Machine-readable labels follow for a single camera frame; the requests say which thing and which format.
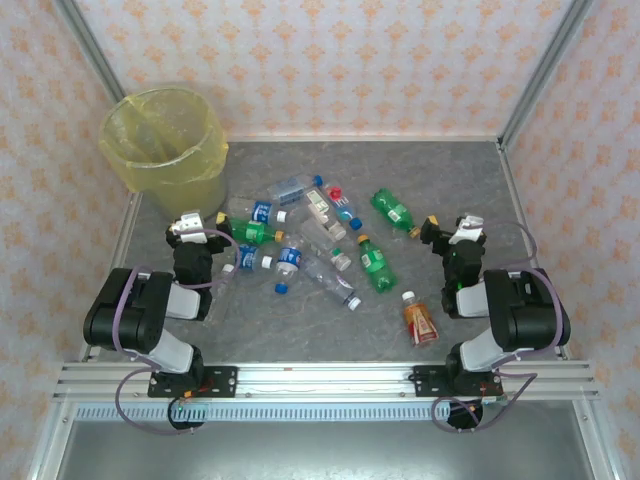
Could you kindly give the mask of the green bottle yellow cap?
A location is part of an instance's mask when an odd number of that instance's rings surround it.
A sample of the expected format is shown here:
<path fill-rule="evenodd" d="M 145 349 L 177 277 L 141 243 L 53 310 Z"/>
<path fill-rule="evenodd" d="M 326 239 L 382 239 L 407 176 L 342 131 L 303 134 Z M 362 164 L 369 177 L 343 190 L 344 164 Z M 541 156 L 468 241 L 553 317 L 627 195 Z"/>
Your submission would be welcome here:
<path fill-rule="evenodd" d="M 285 233 L 276 230 L 265 223 L 253 220 L 242 220 L 231 217 L 229 219 L 232 236 L 238 243 L 262 245 L 266 243 L 281 242 Z"/>
<path fill-rule="evenodd" d="M 375 291 L 390 291 L 396 285 L 397 279 L 384 253 L 367 235 L 360 235 L 357 243 L 360 249 L 360 263 Z"/>
<path fill-rule="evenodd" d="M 410 238 L 416 238 L 420 234 L 409 209 L 389 189 L 379 189 L 372 195 L 370 202 L 394 228 L 404 231 Z"/>

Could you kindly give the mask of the crumpled clear bottle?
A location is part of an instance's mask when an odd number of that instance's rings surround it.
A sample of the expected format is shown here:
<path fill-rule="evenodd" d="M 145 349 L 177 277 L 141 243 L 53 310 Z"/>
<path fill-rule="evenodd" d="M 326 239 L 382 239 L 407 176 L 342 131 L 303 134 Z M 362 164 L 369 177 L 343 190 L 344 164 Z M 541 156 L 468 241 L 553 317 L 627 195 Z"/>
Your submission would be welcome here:
<path fill-rule="evenodd" d="M 332 236 L 314 218 L 308 218 L 301 223 L 300 233 L 316 254 L 329 252 L 334 247 Z"/>

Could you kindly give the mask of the white-capped blue-label clear bottle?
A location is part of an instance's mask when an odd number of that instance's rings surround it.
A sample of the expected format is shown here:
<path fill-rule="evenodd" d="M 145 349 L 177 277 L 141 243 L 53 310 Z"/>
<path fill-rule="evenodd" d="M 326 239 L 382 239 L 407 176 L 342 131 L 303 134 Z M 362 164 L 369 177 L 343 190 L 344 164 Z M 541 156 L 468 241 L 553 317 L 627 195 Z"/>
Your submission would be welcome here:
<path fill-rule="evenodd" d="M 287 212 L 271 202 L 242 197 L 230 198 L 226 213 L 232 218 L 267 225 L 284 224 L 287 220 Z"/>

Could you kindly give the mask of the clear bottle red-blue label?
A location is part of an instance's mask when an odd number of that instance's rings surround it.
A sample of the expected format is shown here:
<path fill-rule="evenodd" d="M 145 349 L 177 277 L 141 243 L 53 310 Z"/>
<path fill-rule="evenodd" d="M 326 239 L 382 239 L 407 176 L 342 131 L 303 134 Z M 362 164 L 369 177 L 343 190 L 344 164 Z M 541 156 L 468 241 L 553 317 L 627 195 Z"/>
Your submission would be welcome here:
<path fill-rule="evenodd" d="M 352 230 L 360 230 L 362 221 L 357 214 L 354 203 L 345 195 L 344 190 L 339 185 L 330 184 L 325 188 L 325 192 L 334 207 L 338 219 L 347 224 Z"/>

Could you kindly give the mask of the clear bottle green-white label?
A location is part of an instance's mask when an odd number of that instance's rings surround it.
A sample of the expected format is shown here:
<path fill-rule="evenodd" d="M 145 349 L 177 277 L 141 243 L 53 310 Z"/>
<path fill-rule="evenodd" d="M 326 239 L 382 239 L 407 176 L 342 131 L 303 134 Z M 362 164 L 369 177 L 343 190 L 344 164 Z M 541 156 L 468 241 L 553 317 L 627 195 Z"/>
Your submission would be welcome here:
<path fill-rule="evenodd" d="M 325 200 L 318 189 L 310 189 L 304 194 L 304 198 L 310 213 L 334 240 L 339 241 L 346 236 L 347 232 L 345 228 L 338 220 L 338 217 L 332 210 L 331 205 Z"/>

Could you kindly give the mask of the clear bottle purple label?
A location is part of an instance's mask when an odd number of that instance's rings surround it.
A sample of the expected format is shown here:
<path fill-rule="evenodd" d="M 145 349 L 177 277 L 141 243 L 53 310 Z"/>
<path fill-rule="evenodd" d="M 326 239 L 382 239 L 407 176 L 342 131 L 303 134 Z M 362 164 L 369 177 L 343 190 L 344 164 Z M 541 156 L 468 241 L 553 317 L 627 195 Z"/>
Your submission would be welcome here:
<path fill-rule="evenodd" d="M 341 305 L 355 311 L 361 304 L 354 287 L 344 280 L 326 261 L 318 257 L 308 257 L 301 263 L 302 272 Z"/>

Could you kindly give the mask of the wide aluminium mounting rail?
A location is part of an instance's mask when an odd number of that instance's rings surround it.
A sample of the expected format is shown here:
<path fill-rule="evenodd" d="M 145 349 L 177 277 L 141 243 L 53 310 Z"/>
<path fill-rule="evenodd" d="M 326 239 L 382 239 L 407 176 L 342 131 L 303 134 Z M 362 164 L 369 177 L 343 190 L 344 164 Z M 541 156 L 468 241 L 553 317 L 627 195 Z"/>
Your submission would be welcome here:
<path fill-rule="evenodd" d="M 364 401 L 428 400 L 417 397 L 408 380 L 417 366 L 402 362 L 237 363 L 238 401 Z M 585 361 L 522 361 L 501 367 L 504 393 L 499 397 L 457 397 L 462 400 L 518 397 L 521 400 L 597 400 L 601 396 L 591 366 Z M 150 372 L 137 363 L 67 363 L 62 367 L 53 397 L 57 401 L 125 401 L 150 398 Z"/>

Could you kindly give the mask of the bin with yellow liner bag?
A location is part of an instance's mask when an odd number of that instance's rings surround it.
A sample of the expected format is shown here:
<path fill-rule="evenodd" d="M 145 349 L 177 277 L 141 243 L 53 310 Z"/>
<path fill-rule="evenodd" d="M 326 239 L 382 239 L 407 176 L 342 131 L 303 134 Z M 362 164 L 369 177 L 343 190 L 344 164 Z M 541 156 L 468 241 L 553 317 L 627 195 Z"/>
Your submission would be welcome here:
<path fill-rule="evenodd" d="M 194 91 L 164 87 L 125 97 L 104 117 L 98 146 L 128 189 L 169 219 L 191 211 L 208 218 L 227 196 L 226 135 Z"/>

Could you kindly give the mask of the unlabelled clear bottle white cap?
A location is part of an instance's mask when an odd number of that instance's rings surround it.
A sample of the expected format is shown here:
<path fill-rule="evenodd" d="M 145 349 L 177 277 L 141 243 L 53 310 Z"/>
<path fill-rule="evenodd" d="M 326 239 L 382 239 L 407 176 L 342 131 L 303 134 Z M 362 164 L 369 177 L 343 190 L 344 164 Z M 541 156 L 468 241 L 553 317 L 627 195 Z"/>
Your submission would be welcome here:
<path fill-rule="evenodd" d="M 235 267 L 232 264 L 225 264 L 220 271 L 218 283 L 212 288 L 212 308 L 220 315 L 226 312 L 233 296 L 235 290 L 234 276 Z"/>

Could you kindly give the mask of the aluminium frame post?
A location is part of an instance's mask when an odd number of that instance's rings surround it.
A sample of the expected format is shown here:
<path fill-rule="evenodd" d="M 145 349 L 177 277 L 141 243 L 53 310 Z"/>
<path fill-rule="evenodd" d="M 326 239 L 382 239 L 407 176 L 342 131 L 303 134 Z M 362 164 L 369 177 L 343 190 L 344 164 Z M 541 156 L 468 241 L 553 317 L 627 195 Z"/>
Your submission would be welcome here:
<path fill-rule="evenodd" d="M 69 30 L 75 37 L 85 59 L 89 62 L 108 97 L 118 103 L 126 96 L 121 82 L 117 78 L 104 50 L 100 46 L 93 30 L 84 17 L 76 0 L 53 0 L 58 12 L 65 20 Z"/>
<path fill-rule="evenodd" d="M 578 28 L 582 25 L 594 0 L 571 0 L 544 54 L 534 69 L 514 107 L 503 132 L 497 137 L 501 152 L 506 152 L 533 111 L 535 104 L 558 66 Z"/>

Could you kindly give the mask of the grey metal panel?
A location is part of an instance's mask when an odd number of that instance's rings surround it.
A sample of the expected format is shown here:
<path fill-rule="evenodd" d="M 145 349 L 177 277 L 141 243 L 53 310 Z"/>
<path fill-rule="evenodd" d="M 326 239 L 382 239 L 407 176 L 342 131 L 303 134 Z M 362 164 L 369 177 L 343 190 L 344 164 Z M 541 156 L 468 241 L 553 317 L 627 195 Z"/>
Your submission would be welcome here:
<path fill-rule="evenodd" d="M 626 480 L 589 402 L 519 402 L 484 432 L 387 420 L 230 420 L 157 436 L 106 404 L 53 408 L 27 480 Z"/>

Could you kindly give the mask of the white bottle cap with QR code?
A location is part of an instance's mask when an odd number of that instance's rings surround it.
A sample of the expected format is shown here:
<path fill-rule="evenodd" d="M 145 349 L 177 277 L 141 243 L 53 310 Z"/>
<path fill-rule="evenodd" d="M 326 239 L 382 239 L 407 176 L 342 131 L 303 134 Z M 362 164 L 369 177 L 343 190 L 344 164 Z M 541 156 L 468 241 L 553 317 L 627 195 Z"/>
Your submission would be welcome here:
<path fill-rule="evenodd" d="M 246 271 L 270 270 L 273 257 L 266 254 L 258 246 L 240 244 L 239 268 Z"/>

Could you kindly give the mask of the blue-capped blue-label clear bottle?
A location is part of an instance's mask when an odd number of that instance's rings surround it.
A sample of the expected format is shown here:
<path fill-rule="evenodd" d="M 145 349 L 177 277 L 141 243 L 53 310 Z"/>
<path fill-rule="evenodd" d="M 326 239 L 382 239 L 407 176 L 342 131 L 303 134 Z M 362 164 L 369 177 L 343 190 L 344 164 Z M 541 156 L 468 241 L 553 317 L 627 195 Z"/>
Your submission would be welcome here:
<path fill-rule="evenodd" d="M 284 206 L 300 200 L 309 189 L 322 185 L 320 175 L 300 174 L 269 186 L 267 193 L 273 203 Z"/>
<path fill-rule="evenodd" d="M 289 287 L 299 271 L 303 250 L 304 240 L 300 235 L 288 235 L 283 240 L 275 270 L 274 290 L 277 294 L 284 295 L 289 291 Z"/>

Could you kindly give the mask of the orange-red label bottle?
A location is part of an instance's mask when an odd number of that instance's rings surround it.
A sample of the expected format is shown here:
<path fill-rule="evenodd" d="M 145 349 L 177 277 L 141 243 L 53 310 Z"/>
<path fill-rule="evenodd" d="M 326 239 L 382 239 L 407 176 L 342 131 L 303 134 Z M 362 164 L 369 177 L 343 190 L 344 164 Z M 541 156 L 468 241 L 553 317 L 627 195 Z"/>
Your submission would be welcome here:
<path fill-rule="evenodd" d="M 426 305 L 413 291 L 405 291 L 402 296 L 403 315 L 414 347 L 432 344 L 439 338 L 432 316 Z"/>

